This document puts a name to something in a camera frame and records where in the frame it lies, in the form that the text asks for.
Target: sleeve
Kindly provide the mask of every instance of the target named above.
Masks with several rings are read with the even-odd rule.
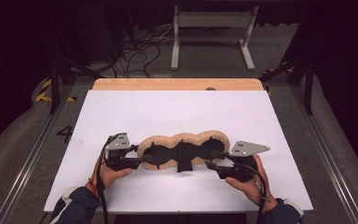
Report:
[[[289,200],[276,199],[278,205],[264,215],[264,224],[297,224],[302,223],[304,212],[298,205]]]
[[[100,200],[85,188],[69,188],[57,201],[50,224],[91,223]]]

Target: white board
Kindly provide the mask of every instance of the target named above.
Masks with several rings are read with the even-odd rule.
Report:
[[[311,210],[292,153],[265,91],[89,91],[60,170],[48,196],[51,212],[67,188],[84,186],[109,135],[128,133],[138,145],[152,135],[218,130],[230,144],[247,141],[270,147],[260,157],[275,197]],[[116,214],[240,213],[257,207],[205,165],[177,173],[134,170],[105,191]]]

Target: stand leg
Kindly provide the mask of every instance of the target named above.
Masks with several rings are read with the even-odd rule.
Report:
[[[252,9],[252,17],[248,22],[246,36],[243,40],[240,40],[241,50],[243,54],[243,58],[245,59],[246,66],[248,67],[249,71],[255,70],[255,65],[253,63],[251,54],[248,49],[249,40],[251,38],[251,33],[255,24],[255,17],[257,16],[258,7],[253,7]]]
[[[312,84],[313,84],[313,64],[309,63],[306,81],[305,81],[305,92],[304,92],[304,106],[307,109],[307,112],[311,115],[312,111],[310,109],[310,100],[312,97]]]
[[[124,29],[129,36],[130,42],[132,43],[135,49],[138,49],[138,45],[135,41],[135,33],[133,32],[133,22],[132,22],[132,15],[131,15],[131,7],[125,6],[126,14],[124,16]]]
[[[178,6],[175,6],[174,16],[173,16],[173,48],[172,48],[172,61],[171,69],[177,70],[179,68],[179,9]]]
[[[53,60],[50,65],[50,75],[51,75],[51,91],[52,91],[52,106],[50,114],[54,114],[58,105],[60,104],[60,91],[58,83],[58,73],[57,73],[57,62]]]
[[[307,74],[310,59],[305,58],[300,63],[297,63],[293,68],[292,74],[287,78],[289,86],[298,86],[302,78]]]
[[[61,61],[63,61],[64,63],[66,63],[68,65],[71,65],[71,66],[75,67],[76,69],[78,69],[82,73],[88,75],[89,77],[94,77],[95,79],[103,78],[103,76],[99,75],[98,73],[96,73],[96,72],[94,72],[92,70],[89,70],[87,67],[82,66],[82,65],[78,64],[77,62],[72,61],[72,60],[70,60],[68,58],[58,56],[58,59],[60,59]]]
[[[262,76],[261,78],[259,78],[259,80],[261,82],[268,81],[269,79],[276,77],[280,73],[282,73],[282,72],[286,71],[287,69],[293,67],[294,65],[300,63],[302,60],[303,60],[302,58],[297,58],[297,59],[291,61],[290,63],[286,63],[286,64],[280,66],[279,68],[275,69],[274,71],[266,74],[265,76]]]

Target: hand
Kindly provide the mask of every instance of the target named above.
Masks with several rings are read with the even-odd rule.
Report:
[[[98,166],[99,166],[99,158],[98,158],[97,162],[95,163],[94,172],[92,173],[92,176],[90,178],[94,187],[97,186]],[[103,185],[104,185],[105,189],[108,189],[110,186],[112,186],[113,183],[115,182],[115,180],[117,180],[121,177],[124,177],[126,175],[130,175],[131,173],[132,173],[131,168],[114,171],[106,166],[106,162],[103,162],[103,164],[101,165],[101,169],[100,169],[100,176],[101,176],[101,180],[103,181]],[[89,190],[91,190],[91,192],[93,192],[94,194],[96,194],[94,192],[95,191],[94,187],[91,186],[89,182],[85,185],[85,187],[88,188]]]
[[[254,155],[254,158],[257,163],[257,170],[261,174],[261,176],[263,176],[263,179],[266,182],[266,196],[270,199],[270,202],[269,203],[266,202],[264,205],[264,211],[267,212],[273,207],[275,207],[278,204],[278,202],[275,200],[275,198],[271,194],[271,191],[269,190],[269,179],[267,178],[267,174],[266,171],[264,170],[263,163],[261,162],[260,157]],[[256,184],[258,183],[259,186],[261,186],[260,178],[258,177],[258,175],[255,175],[253,179],[246,181],[244,183],[232,177],[227,177],[226,182],[234,189],[238,189],[242,191],[245,194],[245,196],[254,204],[256,204],[257,206],[260,205],[261,192]]]

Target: person's right hand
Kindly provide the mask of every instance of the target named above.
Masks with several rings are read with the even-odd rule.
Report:
[[[266,192],[267,192],[266,196],[269,198],[269,203],[268,202],[265,203],[264,211],[267,212],[268,210],[275,207],[278,204],[278,202],[275,200],[275,198],[271,194],[271,191],[269,190],[269,179],[267,178],[267,174],[266,171],[264,170],[263,163],[261,162],[260,157],[254,155],[254,158],[255,161],[257,162],[257,170],[261,174],[261,176],[263,176],[263,179],[266,182]],[[246,181],[244,183],[232,177],[227,177],[226,182],[234,189],[238,189],[242,191],[245,194],[245,196],[254,204],[256,204],[257,206],[260,205],[261,192],[258,186],[261,186],[261,183],[258,175],[255,175],[253,179]]]

